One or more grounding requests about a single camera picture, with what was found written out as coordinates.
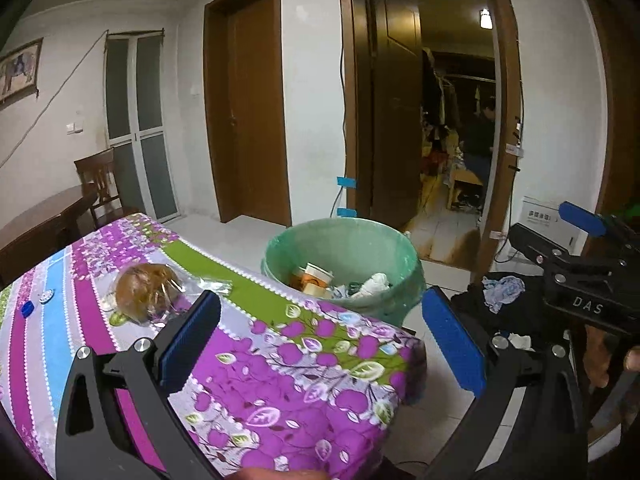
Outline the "left hand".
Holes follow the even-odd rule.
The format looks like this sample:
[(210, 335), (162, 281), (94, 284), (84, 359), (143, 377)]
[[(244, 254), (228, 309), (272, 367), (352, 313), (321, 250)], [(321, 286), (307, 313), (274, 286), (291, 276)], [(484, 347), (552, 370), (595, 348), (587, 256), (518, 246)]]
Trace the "left hand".
[(329, 480), (329, 477), (315, 470), (277, 471), (250, 467), (240, 469), (227, 477), (227, 480)]

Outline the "right hand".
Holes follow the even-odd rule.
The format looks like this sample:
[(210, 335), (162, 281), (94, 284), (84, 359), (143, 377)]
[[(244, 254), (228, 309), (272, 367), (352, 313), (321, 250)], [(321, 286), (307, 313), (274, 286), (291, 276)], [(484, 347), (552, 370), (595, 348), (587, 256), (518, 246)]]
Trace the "right hand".
[[(608, 385), (608, 368), (610, 367), (613, 353), (606, 346), (605, 337), (608, 333), (600, 328), (586, 326), (586, 350), (582, 358), (582, 364), (589, 379), (590, 385), (596, 388), (604, 388)], [(631, 348), (624, 359), (624, 370), (638, 372), (640, 370), (639, 347)]]

